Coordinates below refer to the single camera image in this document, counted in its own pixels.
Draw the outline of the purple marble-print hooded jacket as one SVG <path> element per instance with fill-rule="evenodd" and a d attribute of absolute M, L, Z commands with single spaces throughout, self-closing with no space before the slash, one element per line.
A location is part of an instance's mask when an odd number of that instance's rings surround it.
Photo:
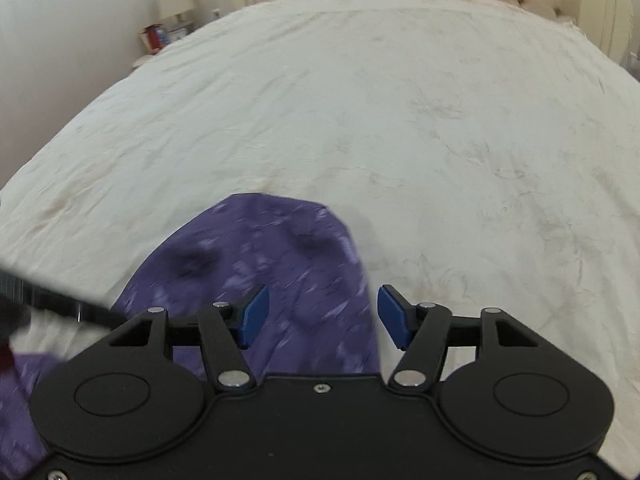
<path fill-rule="evenodd" d="M 107 329 L 76 358 L 1 349 L 6 479 L 371 479 L 368 284 L 325 206 L 233 195 L 158 246 L 111 308 L 1 274 L 1 333 Z"/>

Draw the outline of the left white nightstand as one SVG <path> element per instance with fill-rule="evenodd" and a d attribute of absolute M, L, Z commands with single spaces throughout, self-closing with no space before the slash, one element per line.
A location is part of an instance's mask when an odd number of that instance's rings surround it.
<path fill-rule="evenodd" d="M 192 34 L 192 32 L 194 32 L 194 30 L 196 29 L 194 21 L 183 21 L 183 22 L 175 22 L 175 24 L 169 24 L 169 25 L 161 24 L 161 25 L 163 26 L 163 29 L 169 38 L 169 44 L 174 44 L 177 41 L 183 40 L 184 38 Z M 156 55 L 156 54 L 154 55 L 147 54 L 145 52 L 144 47 L 143 47 L 143 50 L 144 50 L 144 55 L 142 55 L 141 58 L 137 58 L 131 65 L 131 70 L 133 72 L 137 70 L 139 67 L 141 67 L 142 65 L 144 65 L 145 63 L 151 61 L 152 58 L 154 58 L 154 56 Z"/>

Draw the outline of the left cream table lamp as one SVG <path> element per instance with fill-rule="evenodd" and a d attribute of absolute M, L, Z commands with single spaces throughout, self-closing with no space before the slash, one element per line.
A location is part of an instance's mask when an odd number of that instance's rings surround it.
<path fill-rule="evenodd" d="M 192 28 L 193 12 L 196 9 L 194 0 L 156 0 L 158 18 L 164 24 L 176 24 Z"/>

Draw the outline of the red picture frame left nightstand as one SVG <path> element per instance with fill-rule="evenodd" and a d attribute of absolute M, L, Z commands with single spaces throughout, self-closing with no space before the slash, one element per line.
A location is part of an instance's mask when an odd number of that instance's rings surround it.
<path fill-rule="evenodd" d="M 157 54 L 169 44 L 169 38 L 161 24 L 152 24 L 141 29 L 139 38 L 145 48 L 145 52 L 150 55 Z"/>

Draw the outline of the cream bedspread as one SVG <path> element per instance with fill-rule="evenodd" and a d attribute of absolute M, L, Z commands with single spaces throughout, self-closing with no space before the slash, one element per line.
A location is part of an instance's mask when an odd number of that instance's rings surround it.
<path fill-rule="evenodd" d="M 311 200 L 366 274 L 508 310 L 611 388 L 639 469 L 639 85 L 578 29 L 494 0 L 277 0 L 106 90 L 1 192 L 1 263 L 111 304 L 235 193 Z"/>

